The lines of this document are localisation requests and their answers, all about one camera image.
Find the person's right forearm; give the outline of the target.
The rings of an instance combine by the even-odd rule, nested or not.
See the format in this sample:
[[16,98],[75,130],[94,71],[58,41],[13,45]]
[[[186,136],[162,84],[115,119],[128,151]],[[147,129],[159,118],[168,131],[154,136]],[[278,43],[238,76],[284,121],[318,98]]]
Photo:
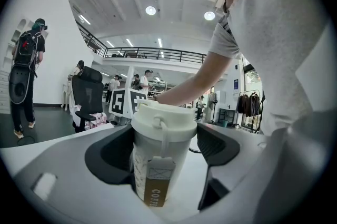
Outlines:
[[209,52],[193,77],[152,99],[160,104],[175,106],[194,101],[218,82],[231,61],[231,58]]

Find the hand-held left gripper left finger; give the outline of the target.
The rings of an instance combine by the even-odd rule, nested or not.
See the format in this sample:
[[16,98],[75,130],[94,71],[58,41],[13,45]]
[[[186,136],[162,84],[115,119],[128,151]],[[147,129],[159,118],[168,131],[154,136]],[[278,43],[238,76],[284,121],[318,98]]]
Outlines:
[[29,203],[53,224],[163,224],[131,185],[113,185],[93,175],[85,154],[130,126],[102,126],[66,137],[1,148],[0,157]]

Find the white paper cup with lid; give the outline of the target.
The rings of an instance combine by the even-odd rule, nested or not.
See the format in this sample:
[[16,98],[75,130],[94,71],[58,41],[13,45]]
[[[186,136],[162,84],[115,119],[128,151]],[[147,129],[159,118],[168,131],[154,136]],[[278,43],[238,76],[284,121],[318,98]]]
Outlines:
[[197,133],[194,112],[139,100],[131,126],[136,193],[148,207],[161,208],[179,178]]

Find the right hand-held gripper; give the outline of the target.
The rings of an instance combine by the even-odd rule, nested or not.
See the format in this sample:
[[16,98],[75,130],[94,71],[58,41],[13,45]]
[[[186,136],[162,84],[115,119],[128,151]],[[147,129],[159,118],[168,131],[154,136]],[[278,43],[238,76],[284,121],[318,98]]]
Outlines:
[[112,92],[109,113],[131,119],[138,111],[138,100],[146,100],[146,95],[134,89],[116,89]]

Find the person's beige shirt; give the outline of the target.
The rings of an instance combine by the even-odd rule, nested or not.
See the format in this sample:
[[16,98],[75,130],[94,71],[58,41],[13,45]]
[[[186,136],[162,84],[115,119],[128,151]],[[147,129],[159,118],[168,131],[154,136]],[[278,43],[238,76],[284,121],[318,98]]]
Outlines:
[[311,113],[295,73],[327,22],[320,0],[234,0],[216,25],[210,51],[231,59],[244,56],[262,80],[264,134]]

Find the pink patterned garment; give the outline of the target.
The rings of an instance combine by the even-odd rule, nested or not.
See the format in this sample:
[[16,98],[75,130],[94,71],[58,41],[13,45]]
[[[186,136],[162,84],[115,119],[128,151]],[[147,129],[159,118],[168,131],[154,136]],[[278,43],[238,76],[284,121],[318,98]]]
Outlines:
[[85,130],[93,129],[101,125],[108,123],[107,116],[104,112],[92,114],[95,118],[93,121],[85,121]]

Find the clothes rack with jackets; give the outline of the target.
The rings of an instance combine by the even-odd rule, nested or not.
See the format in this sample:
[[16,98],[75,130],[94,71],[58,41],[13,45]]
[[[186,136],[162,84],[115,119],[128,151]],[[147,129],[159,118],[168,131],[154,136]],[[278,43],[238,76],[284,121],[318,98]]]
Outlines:
[[243,115],[243,119],[251,119],[250,123],[245,123],[243,128],[250,133],[258,134],[261,128],[263,104],[265,94],[260,97],[259,90],[242,91],[237,100],[236,112]]

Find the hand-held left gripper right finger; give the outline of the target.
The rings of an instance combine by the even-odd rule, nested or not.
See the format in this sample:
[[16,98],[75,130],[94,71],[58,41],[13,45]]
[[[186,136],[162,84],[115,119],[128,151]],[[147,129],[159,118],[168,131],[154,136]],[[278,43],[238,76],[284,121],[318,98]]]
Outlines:
[[174,224],[274,224],[304,203],[337,144],[337,112],[314,112],[271,136],[197,127],[207,163],[198,214]]

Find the black mesh highback chair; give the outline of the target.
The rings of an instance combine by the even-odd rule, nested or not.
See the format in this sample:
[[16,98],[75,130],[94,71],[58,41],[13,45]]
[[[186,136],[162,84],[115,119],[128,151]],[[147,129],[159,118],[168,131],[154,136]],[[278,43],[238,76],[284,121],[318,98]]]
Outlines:
[[99,71],[85,66],[80,75],[72,78],[72,89],[74,101],[80,106],[74,115],[79,117],[80,122],[73,120],[73,127],[76,133],[85,131],[85,123],[96,120],[94,114],[102,113],[102,95],[104,85],[102,75]]

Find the black standing fan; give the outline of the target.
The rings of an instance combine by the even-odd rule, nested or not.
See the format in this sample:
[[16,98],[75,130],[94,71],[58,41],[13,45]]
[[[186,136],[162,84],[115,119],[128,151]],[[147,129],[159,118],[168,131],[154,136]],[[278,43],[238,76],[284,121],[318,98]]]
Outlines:
[[206,119],[207,123],[211,123],[212,120],[213,120],[214,110],[215,110],[215,106],[216,106],[217,102],[218,102],[218,100],[217,100],[216,93],[211,93],[208,97],[207,113],[206,113],[206,116],[205,116],[205,119]]

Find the black balcony railing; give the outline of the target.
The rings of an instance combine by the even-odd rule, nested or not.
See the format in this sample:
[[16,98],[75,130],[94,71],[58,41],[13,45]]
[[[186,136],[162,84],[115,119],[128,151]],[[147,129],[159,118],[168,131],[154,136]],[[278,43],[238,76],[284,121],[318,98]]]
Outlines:
[[206,55],[197,52],[175,50],[160,47],[112,47],[104,44],[83,25],[77,22],[78,29],[85,41],[86,46],[103,59],[107,58],[132,58],[149,60],[168,60],[180,63],[201,64],[205,61]]

